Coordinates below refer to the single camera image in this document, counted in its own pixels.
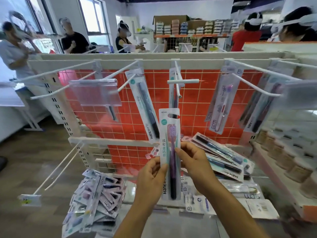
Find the red grid panel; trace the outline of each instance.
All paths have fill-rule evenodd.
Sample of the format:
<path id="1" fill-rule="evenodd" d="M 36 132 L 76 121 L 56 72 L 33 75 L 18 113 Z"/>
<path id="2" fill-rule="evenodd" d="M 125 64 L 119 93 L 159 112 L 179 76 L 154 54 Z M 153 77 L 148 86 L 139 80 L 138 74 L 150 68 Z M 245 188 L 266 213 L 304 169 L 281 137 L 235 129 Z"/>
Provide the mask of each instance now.
<path id="1" fill-rule="evenodd" d="M 103 76 L 106 77 L 115 71 L 104 70 Z M 91 72 L 92 70 L 68 70 L 60 72 L 59 78 L 63 85 L 67 85 L 69 80 L 79 79 Z M 181 70 L 181 74 L 183 79 L 200 80 L 199 83 L 186 84 L 180 91 L 183 97 L 179 100 L 181 133 L 193 136 L 200 132 L 221 144 L 238 144 L 243 129 L 239 128 L 237 122 L 254 90 L 240 82 L 223 134 L 219 135 L 208 130 L 209 122 L 204 122 L 204 119 L 215 92 L 220 70 Z M 255 70 L 245 70 L 243 74 L 244 79 L 255 85 L 261 76 L 262 73 Z M 118 80 L 118 87 L 127 81 L 123 73 L 115 78 Z M 145 78 L 158 115 L 160 108 L 168 108 L 169 70 L 145 70 Z M 114 108 L 119 120 L 115 122 L 105 107 L 82 107 L 71 89 L 66 89 L 66 96 L 74 113 L 95 135 L 101 138 L 148 140 L 130 86 L 123 88 L 119 95 L 122 106 Z M 112 161 L 118 171 L 128 168 L 139 170 L 147 162 L 145 154 L 151 150 L 152 148 L 145 147 L 109 146 Z"/>

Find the cardboard box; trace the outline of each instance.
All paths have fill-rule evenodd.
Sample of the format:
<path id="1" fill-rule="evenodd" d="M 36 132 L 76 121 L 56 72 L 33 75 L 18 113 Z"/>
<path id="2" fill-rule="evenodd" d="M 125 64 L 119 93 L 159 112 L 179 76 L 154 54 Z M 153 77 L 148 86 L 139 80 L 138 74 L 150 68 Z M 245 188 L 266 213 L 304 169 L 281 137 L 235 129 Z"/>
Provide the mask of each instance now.
<path id="1" fill-rule="evenodd" d="M 206 21 L 205 20 L 192 20 L 188 21 L 188 30 L 195 30 L 197 27 L 205 27 Z"/>
<path id="2" fill-rule="evenodd" d="M 164 25 L 172 25 L 172 20 L 179 20 L 179 24 L 182 22 L 188 21 L 189 16 L 187 15 L 170 15 L 170 16 L 154 16 L 153 17 L 153 25 L 155 25 L 156 28 L 156 23 L 157 22 L 163 22 Z"/>

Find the person's left hand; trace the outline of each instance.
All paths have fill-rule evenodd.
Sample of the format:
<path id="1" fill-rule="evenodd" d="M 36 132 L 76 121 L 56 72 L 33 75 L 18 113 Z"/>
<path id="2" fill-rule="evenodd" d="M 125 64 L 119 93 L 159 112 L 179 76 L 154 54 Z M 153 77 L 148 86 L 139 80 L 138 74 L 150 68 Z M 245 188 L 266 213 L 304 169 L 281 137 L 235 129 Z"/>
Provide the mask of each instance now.
<path id="1" fill-rule="evenodd" d="M 139 172 L 134 205 L 144 208 L 150 215 L 163 192 L 168 164 L 160 167 L 160 157 L 151 159 Z"/>

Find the wire grid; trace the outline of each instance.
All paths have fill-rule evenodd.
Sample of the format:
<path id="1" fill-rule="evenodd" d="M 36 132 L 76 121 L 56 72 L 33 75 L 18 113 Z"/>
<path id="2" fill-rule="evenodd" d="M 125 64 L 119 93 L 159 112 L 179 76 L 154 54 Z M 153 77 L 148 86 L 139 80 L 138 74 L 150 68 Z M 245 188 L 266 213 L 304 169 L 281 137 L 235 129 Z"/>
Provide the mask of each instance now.
<path id="1" fill-rule="evenodd" d="M 196 52 L 197 44 L 199 43 L 204 49 L 207 49 L 208 44 L 216 44 L 218 42 L 217 37 L 169 37 L 167 40 L 166 50 L 176 50 L 179 43 L 190 43 L 193 45 L 193 52 Z"/>
<path id="2" fill-rule="evenodd" d="M 103 70 L 102 75 L 106 77 L 115 71 Z M 59 79 L 63 85 L 67 85 L 69 80 L 79 79 L 91 72 L 92 70 L 66 70 L 59 73 Z M 186 84 L 180 90 L 182 95 L 182 99 L 179 100 L 181 134 L 193 136 L 200 132 L 221 144 L 238 144 L 243 129 L 237 122 L 254 90 L 240 82 L 223 134 L 218 135 L 208 129 L 210 122 L 204 122 L 204 120 L 215 92 L 220 70 L 181 70 L 181 75 L 183 79 L 200 80 L 199 83 Z M 243 74 L 245 80 L 255 85 L 258 84 L 261 76 L 262 73 L 255 70 L 245 70 Z M 118 80 L 118 87 L 127 81 L 124 73 L 118 74 L 115 78 Z M 158 115 L 160 108 L 168 108 L 169 70 L 145 70 L 145 79 L 156 115 Z M 130 86 L 124 87 L 119 95 L 122 106 L 115 107 L 118 118 L 118 122 L 115 122 L 105 107 L 83 107 L 72 90 L 66 89 L 66 97 L 74 114 L 87 128 L 84 131 L 87 137 L 148 140 Z M 108 150 L 104 149 L 104 152 L 99 152 L 95 157 L 104 159 L 105 168 L 113 169 L 113 172 L 131 174 L 135 170 L 140 170 L 148 162 L 145 155 L 151 150 L 152 147 L 108 145 Z"/>

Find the woman in red shirt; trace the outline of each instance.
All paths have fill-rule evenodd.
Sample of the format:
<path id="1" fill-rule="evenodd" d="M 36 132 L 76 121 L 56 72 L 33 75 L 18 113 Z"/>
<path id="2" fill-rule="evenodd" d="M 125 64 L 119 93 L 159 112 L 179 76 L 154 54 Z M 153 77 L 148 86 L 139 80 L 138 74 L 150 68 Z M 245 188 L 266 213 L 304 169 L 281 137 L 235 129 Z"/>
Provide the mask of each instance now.
<path id="1" fill-rule="evenodd" d="M 262 35 L 260 31 L 263 16 L 261 13 L 252 13 L 248 19 L 245 20 L 244 30 L 235 32 L 232 35 L 232 52 L 242 51 L 242 47 L 246 42 L 258 42 Z"/>

